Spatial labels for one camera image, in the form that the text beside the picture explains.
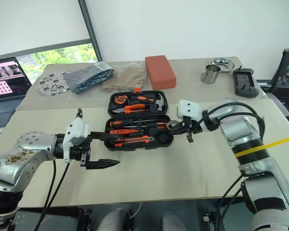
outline stainless steel cup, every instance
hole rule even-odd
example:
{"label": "stainless steel cup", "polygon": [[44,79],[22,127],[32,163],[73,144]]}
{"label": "stainless steel cup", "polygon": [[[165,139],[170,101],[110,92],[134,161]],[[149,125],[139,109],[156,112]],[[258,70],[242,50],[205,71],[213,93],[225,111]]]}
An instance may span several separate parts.
{"label": "stainless steel cup", "polygon": [[212,84],[215,82],[221,68],[215,64],[206,65],[206,70],[201,73],[201,80],[204,83]]}

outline green trees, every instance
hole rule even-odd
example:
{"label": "green trees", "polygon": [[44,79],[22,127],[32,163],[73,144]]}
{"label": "green trees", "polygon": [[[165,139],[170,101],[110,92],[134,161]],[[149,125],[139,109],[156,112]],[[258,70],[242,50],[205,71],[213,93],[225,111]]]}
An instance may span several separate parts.
{"label": "green trees", "polygon": [[33,83],[48,64],[74,64],[80,62],[97,62],[92,44],[59,48],[31,54],[38,65],[20,63],[26,75]]}

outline white wall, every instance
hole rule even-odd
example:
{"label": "white wall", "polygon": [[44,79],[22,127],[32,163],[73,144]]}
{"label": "white wall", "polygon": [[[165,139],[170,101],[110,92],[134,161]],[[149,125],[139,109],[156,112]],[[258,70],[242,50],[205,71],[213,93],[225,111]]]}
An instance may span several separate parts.
{"label": "white wall", "polygon": [[106,61],[238,56],[260,79],[289,48],[289,0],[87,0]]}
{"label": "white wall", "polygon": [[0,0],[0,55],[88,38],[77,0]]}
{"label": "white wall", "polygon": [[[105,61],[238,56],[271,78],[289,48],[289,0],[86,0]],[[87,39],[77,0],[0,0],[0,55]]]}

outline laptop keyboard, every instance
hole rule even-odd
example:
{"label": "laptop keyboard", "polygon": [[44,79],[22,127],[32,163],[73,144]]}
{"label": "laptop keyboard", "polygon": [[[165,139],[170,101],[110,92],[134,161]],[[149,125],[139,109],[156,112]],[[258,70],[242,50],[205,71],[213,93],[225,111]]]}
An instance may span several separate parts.
{"label": "laptop keyboard", "polygon": [[0,113],[14,111],[23,99],[0,102]]}

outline pliers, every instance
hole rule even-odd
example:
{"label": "pliers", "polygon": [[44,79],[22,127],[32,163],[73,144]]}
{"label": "pliers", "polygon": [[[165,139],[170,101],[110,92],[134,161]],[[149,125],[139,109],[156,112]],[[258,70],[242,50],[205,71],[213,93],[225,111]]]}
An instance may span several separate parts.
{"label": "pliers", "polygon": [[148,112],[149,110],[140,109],[140,108],[145,108],[145,106],[146,106],[145,104],[134,104],[130,106],[125,106],[124,108],[115,109],[112,112],[115,112],[115,113],[124,112],[124,114],[129,114],[132,112]]}

